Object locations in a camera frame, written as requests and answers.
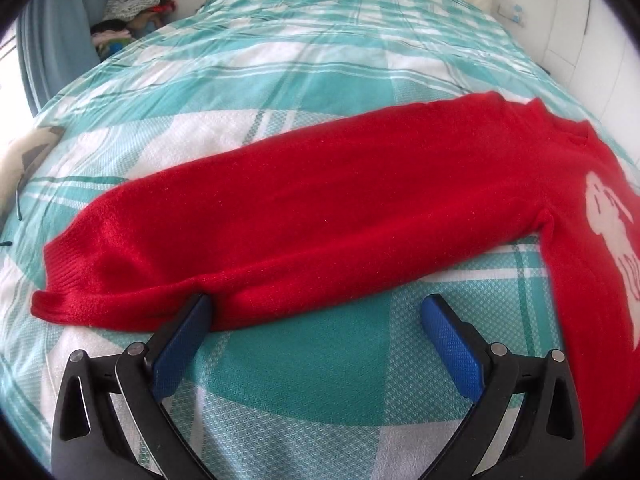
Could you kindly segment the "red knit sweater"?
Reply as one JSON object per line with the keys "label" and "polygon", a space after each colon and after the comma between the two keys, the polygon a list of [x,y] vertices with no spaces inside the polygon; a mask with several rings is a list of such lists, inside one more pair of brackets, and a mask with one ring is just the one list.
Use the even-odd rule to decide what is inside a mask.
{"label": "red knit sweater", "polygon": [[386,107],[123,183],[43,249],[32,314],[152,332],[344,304],[537,234],[587,460],[639,397],[639,199],[589,122],[495,92]]}

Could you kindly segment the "pile of clothes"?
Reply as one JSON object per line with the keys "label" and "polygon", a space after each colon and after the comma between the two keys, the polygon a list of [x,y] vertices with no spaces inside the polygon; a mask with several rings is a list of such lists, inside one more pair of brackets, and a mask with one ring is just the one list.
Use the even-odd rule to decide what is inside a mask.
{"label": "pile of clothes", "polygon": [[92,44],[100,61],[162,28],[176,7],[175,0],[107,0],[102,20],[90,28]]}

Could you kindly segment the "teal white plaid bedspread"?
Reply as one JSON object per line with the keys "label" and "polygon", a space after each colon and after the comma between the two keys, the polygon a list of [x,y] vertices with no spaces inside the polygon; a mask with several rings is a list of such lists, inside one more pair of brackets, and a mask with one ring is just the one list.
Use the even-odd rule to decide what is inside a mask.
{"label": "teal white plaid bedspread", "polygon": [[[43,246],[100,194],[180,162],[367,110],[495,91],[590,119],[492,18],[461,0],[214,0],[81,77],[46,110],[66,130],[1,237],[1,411],[50,466],[70,354],[130,333],[49,324]],[[536,236],[329,308],[205,338],[165,402],[221,479],[414,479],[469,411],[419,320],[444,296],[518,354],[562,346]]]}

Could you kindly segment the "beige patterned cushion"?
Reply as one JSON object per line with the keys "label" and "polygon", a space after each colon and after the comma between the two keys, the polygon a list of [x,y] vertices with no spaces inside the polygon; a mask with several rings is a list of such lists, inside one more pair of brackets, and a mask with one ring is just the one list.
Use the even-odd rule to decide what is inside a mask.
{"label": "beige patterned cushion", "polygon": [[13,210],[17,194],[60,142],[65,129],[47,126],[17,140],[1,157],[1,225]]}

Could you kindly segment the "blue curtain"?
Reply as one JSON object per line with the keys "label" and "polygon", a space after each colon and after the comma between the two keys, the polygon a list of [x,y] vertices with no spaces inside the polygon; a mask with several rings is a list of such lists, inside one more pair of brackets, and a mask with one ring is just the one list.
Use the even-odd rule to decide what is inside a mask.
{"label": "blue curtain", "polygon": [[102,21],[107,0],[29,0],[16,20],[22,83],[30,111],[98,65],[90,28]]}

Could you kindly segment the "white built-in wardrobe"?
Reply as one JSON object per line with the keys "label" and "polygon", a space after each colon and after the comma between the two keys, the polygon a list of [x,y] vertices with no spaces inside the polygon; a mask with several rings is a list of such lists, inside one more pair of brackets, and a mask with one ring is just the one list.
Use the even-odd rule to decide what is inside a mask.
{"label": "white built-in wardrobe", "polygon": [[639,53],[604,0],[556,0],[544,64],[617,140],[639,140]]}

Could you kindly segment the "white wall socket panel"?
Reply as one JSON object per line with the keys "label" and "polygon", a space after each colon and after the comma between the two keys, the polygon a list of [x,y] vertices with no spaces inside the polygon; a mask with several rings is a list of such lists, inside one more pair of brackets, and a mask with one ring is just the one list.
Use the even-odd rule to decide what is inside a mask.
{"label": "white wall socket panel", "polygon": [[524,9],[519,4],[499,3],[497,6],[497,14],[500,18],[503,18],[516,26],[525,26]]}

